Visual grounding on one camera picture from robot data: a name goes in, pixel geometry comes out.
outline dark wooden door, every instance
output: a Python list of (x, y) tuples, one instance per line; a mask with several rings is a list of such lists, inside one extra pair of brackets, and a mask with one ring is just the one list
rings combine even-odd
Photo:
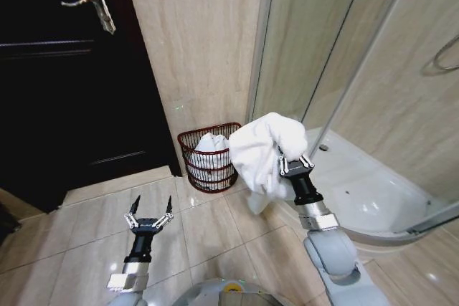
[(131, 0), (0, 0), (0, 186), (51, 211), (71, 188), (180, 167)]

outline laundry basket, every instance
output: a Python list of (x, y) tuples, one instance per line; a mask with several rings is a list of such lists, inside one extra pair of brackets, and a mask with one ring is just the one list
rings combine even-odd
[(236, 182), (237, 171), (231, 164), (229, 148), (216, 152), (201, 152), (194, 148), (204, 134), (222, 134), (228, 139), (239, 128), (241, 125), (233, 122), (179, 134), (177, 139), (185, 160), (188, 180), (194, 188), (205, 193), (219, 193)]

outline white shower base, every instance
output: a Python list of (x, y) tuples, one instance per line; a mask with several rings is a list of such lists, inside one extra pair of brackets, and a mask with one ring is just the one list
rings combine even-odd
[[(308, 138), (317, 134), (309, 130)], [(370, 236), (400, 236), (444, 206), (333, 131), (323, 143), (329, 150), (314, 155), (311, 179), (342, 227)]]

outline shower enclosure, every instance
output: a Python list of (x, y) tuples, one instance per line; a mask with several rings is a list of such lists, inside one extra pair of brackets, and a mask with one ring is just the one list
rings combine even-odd
[(262, 0), (249, 120), (305, 125), (313, 181), (358, 242), (459, 217), (458, 23), (458, 0)]

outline white towel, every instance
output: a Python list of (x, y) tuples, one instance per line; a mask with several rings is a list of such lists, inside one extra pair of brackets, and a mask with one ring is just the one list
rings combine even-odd
[(273, 199), (293, 200), (291, 182), (279, 174), (279, 150), (287, 161), (298, 160), (308, 148), (302, 123), (269, 113), (229, 137), (232, 164), (252, 191), (249, 207), (259, 214)]
[[(212, 133), (204, 134), (194, 148), (200, 152), (217, 152), (228, 148), (228, 139), (224, 135), (214, 135)], [(211, 156), (207, 154), (193, 153), (191, 155), (191, 163), (199, 168), (221, 168), (228, 164), (228, 152)], [(189, 167), (191, 174), (203, 181), (219, 181), (222, 179), (223, 172), (221, 171), (202, 171), (197, 168)], [(208, 190), (216, 190), (219, 188), (218, 183), (201, 183), (197, 184)]]

